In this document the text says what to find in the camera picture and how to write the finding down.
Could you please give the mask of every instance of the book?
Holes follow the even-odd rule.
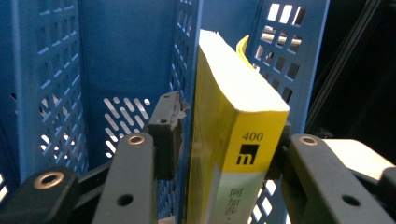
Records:
[[[219,34],[201,30],[187,223],[246,223],[289,114]]]
[[[236,45],[236,53],[238,54],[239,58],[244,61],[244,63],[251,69],[254,69],[251,63],[248,61],[248,58],[245,56],[245,51],[248,47],[248,38],[249,35],[246,35],[244,38],[242,38],[238,44]]]

